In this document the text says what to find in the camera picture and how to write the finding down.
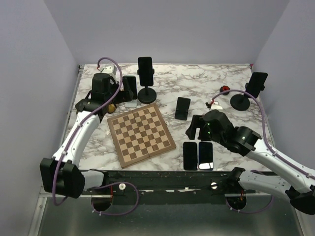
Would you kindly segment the black tall round-base stand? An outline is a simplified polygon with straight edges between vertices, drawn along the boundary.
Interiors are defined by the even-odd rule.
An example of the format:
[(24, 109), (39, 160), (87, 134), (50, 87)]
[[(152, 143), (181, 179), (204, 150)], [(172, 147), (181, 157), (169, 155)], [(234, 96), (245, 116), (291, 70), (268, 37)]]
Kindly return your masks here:
[(145, 86), (138, 92), (138, 100), (144, 104), (153, 103), (157, 98), (156, 91), (151, 87)]

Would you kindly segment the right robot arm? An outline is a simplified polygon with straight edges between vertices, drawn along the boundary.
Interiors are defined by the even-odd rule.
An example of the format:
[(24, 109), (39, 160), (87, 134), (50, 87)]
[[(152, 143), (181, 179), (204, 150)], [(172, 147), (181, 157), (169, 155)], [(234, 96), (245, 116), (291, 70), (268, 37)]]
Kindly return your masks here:
[(230, 152), (252, 159), (274, 172), (273, 176), (254, 174), (242, 168), (234, 168), (226, 181), (233, 193), (241, 189), (256, 190), (284, 198), (302, 213), (315, 213), (315, 171), (308, 168), (273, 146), (255, 131), (245, 126), (233, 126), (228, 117), (218, 110), (205, 115), (194, 115), (186, 135), (220, 144)]

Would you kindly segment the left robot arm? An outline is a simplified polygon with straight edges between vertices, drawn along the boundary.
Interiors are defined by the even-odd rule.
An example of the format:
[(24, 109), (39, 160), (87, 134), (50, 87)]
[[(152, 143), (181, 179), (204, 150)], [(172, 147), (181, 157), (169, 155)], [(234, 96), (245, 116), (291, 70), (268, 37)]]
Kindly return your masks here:
[(69, 135), (51, 158), (40, 163), (43, 187), (53, 196), (77, 199), (85, 190), (104, 194), (109, 189), (105, 173), (95, 170), (81, 171), (79, 163), (91, 135), (98, 128), (111, 104), (129, 102), (133, 92), (126, 76), (117, 82), (112, 73), (96, 73), (92, 89), (76, 105), (76, 122)]

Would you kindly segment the phone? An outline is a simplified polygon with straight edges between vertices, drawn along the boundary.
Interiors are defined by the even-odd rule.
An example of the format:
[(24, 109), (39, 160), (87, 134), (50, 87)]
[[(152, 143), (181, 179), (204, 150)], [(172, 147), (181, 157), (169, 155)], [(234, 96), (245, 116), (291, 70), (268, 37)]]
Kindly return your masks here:
[(186, 171), (197, 170), (197, 143), (195, 142), (184, 142), (183, 143), (183, 166)]
[(198, 168), (200, 170), (212, 171), (214, 168), (213, 163), (213, 145), (210, 142), (199, 143), (199, 161)]
[(124, 98), (126, 101), (137, 99), (137, 85), (135, 76), (123, 76)]
[(138, 58), (138, 71), (140, 85), (145, 87), (151, 87), (154, 84), (153, 74), (153, 62), (151, 57), (139, 57)]

